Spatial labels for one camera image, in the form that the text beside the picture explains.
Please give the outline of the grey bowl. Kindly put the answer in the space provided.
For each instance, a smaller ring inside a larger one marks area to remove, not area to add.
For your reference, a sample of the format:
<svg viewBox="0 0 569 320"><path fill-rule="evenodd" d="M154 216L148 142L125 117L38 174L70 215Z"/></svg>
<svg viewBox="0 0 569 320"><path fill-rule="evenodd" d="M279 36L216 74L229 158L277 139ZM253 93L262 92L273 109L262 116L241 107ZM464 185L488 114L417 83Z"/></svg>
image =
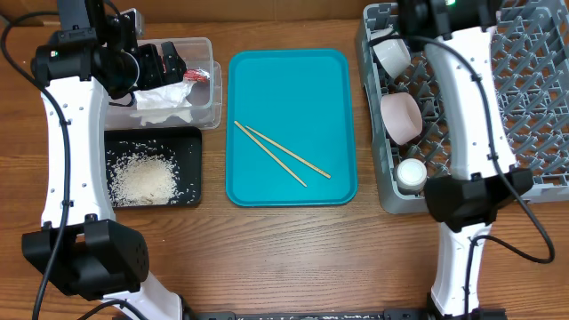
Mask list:
<svg viewBox="0 0 569 320"><path fill-rule="evenodd" d="M402 39L384 40L371 45L381 67L391 78L397 78L411 65L411 56Z"/></svg>

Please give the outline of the red snack wrapper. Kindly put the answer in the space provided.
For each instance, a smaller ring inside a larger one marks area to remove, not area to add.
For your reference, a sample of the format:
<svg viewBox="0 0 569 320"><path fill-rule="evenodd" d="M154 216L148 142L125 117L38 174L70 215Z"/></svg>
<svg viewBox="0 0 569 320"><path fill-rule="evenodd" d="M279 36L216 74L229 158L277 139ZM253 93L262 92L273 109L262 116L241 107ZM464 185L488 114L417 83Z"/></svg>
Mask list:
<svg viewBox="0 0 569 320"><path fill-rule="evenodd" d="M210 74L202 68L192 68L184 73L184 79L196 83L209 83Z"/></svg>

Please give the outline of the white cup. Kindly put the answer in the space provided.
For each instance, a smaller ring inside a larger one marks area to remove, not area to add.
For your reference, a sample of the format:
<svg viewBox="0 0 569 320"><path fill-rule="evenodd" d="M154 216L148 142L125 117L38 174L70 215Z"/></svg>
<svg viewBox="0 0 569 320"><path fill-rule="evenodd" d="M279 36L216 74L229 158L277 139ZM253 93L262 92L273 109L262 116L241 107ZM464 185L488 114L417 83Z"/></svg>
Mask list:
<svg viewBox="0 0 569 320"><path fill-rule="evenodd" d="M405 159L395 168L397 188L402 194L419 194L427 179L427 168L418 159Z"/></svg>

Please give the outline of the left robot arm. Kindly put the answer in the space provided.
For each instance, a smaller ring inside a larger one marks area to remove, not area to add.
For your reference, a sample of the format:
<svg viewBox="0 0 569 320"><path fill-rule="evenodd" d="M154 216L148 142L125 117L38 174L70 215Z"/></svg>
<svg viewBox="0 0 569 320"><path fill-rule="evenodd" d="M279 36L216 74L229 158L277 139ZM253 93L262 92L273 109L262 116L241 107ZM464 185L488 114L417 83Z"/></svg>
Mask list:
<svg viewBox="0 0 569 320"><path fill-rule="evenodd" d="M22 237L22 252L43 284L65 295L132 318L189 319L186 301L150 273L143 235L116 221L104 148L110 101L176 84L186 67L170 42L138 45L135 11L107 8L60 0L61 28L31 62L48 122L49 173L40 228Z"/></svg>

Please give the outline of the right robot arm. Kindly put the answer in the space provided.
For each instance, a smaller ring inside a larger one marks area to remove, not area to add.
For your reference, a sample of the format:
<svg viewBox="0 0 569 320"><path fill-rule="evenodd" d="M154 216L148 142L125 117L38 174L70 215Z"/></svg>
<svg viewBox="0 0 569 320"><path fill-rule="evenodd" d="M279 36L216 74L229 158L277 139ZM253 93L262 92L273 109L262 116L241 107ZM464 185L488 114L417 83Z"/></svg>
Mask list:
<svg viewBox="0 0 569 320"><path fill-rule="evenodd" d="M495 96L490 44L495 1L401 1L398 24L412 50L424 52L442 94L451 142L447 176L424 188L439 222L437 276L426 319L503 319L480 308L477 279L498 211L532 184L516 165Z"/></svg>

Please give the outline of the wooden chopstick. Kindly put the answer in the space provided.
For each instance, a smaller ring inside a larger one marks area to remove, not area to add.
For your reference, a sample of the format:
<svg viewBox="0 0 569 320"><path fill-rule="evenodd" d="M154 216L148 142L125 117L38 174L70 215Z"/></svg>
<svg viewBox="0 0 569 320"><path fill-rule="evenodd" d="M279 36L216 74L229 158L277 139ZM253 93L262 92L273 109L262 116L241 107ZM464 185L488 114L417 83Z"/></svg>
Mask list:
<svg viewBox="0 0 569 320"><path fill-rule="evenodd" d="M261 148L270 158L272 158L280 167L282 167L289 175L296 179L304 188L308 185L296 174L294 173L286 164L284 164L277 156L275 156L268 148L266 148L257 138L255 138L247 129L244 128L237 120L235 120L234 125L239 128L252 142L254 142L259 148Z"/></svg>
<svg viewBox="0 0 569 320"><path fill-rule="evenodd" d="M318 168L317 166L313 165L311 162L305 160L304 158L298 156L297 154L293 153L291 150L289 150L288 148L282 146L281 144L277 143L276 141L272 140L271 138L267 137L266 135L262 134L261 132L258 132L256 130L254 130L252 127L246 125L245 126L246 129L248 129L249 131L255 133L257 136L261 137L262 139L264 139L266 142L272 144L273 146L281 149L282 151L284 151L286 154L288 154L289 156L295 158L296 160L298 160L299 162L305 164L307 167L311 168L312 170L314 170L315 172L320 173L321 175L325 176L327 179L330 179L332 176L328 173L323 171L322 169Z"/></svg>

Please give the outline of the cooked white rice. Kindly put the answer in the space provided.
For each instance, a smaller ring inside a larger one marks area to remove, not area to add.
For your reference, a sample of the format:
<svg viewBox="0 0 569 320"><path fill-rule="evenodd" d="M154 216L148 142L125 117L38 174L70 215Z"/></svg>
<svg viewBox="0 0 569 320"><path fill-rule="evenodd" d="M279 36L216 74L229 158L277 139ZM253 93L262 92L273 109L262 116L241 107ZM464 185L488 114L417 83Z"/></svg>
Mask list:
<svg viewBox="0 0 569 320"><path fill-rule="evenodd" d="M189 148L158 140L110 141L106 146L108 195L114 208L196 205L201 167Z"/></svg>

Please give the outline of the white napkin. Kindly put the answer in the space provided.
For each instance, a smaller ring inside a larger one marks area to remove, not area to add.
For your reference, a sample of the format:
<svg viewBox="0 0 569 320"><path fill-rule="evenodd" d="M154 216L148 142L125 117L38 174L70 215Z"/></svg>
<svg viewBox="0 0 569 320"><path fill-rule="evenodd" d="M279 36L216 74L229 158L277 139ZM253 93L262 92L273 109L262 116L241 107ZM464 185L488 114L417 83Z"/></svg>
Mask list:
<svg viewBox="0 0 569 320"><path fill-rule="evenodd" d="M183 80L176 84L169 84L149 91L134 93L136 111L130 117L139 118L140 124L161 124L168 118L175 116L184 123L193 120L187 97L192 91L195 82Z"/></svg>

